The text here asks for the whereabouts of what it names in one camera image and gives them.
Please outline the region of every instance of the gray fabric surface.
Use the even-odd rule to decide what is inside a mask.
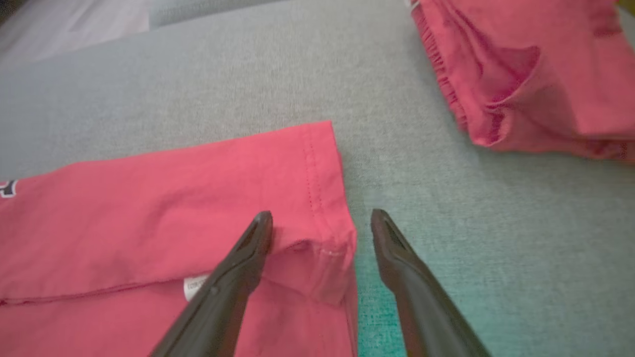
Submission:
[[[400,1],[272,3],[0,74],[0,180],[332,119],[359,229],[361,356],[405,356],[386,209],[494,356],[635,350],[635,169],[456,129]]]
[[[280,0],[152,0],[150,29]]]

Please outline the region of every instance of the folded red shirt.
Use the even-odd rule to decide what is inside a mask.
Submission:
[[[419,0],[411,14],[475,144],[635,161],[635,55],[613,1]]]
[[[237,356],[356,353],[356,231],[329,122],[0,186],[0,355],[145,356],[256,213],[274,216]]]

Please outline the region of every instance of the white clothing tag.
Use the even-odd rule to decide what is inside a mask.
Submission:
[[[185,299],[187,301],[192,300],[208,276],[209,275],[201,275],[183,279],[183,292],[185,293]]]

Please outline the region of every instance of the folded clothing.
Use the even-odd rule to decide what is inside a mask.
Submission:
[[[148,355],[252,218],[272,252],[236,356],[356,354],[356,230],[329,122],[2,186],[0,354]]]
[[[635,161],[635,55],[611,0],[419,0],[411,13],[471,140]]]

